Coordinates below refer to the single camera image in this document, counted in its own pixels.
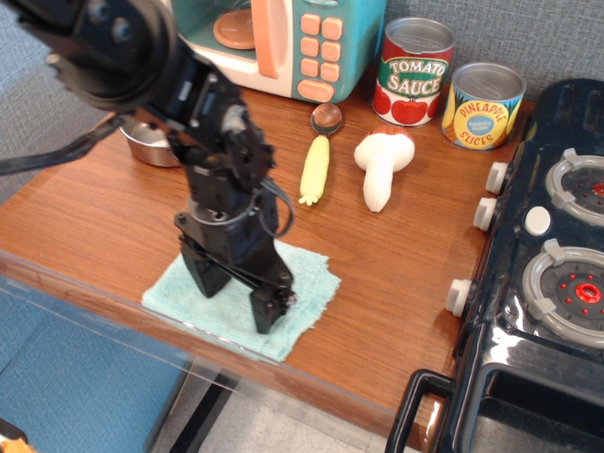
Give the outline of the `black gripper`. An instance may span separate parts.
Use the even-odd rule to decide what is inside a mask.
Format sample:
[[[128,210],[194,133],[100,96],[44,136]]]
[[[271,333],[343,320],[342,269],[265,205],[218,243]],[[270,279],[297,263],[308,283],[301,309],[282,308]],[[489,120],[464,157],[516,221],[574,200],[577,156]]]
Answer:
[[[274,197],[260,197],[228,217],[191,201],[175,217],[181,256],[199,291],[207,298],[235,278],[254,291],[252,313],[259,334],[295,303],[293,276],[275,249],[278,214]]]

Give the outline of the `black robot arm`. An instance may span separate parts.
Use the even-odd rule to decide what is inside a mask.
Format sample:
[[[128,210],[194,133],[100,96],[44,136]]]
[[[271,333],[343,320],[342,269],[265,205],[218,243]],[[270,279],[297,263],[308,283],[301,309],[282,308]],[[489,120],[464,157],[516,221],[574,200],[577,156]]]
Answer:
[[[286,194],[269,177],[274,149],[239,89],[178,35],[158,1],[13,1],[20,26],[49,48],[65,87],[110,117],[58,149],[4,159],[13,175],[81,159],[127,120],[161,130],[184,168],[189,207],[176,216],[181,254],[205,296],[231,279],[251,291],[259,333],[294,304],[294,278],[275,249]]]

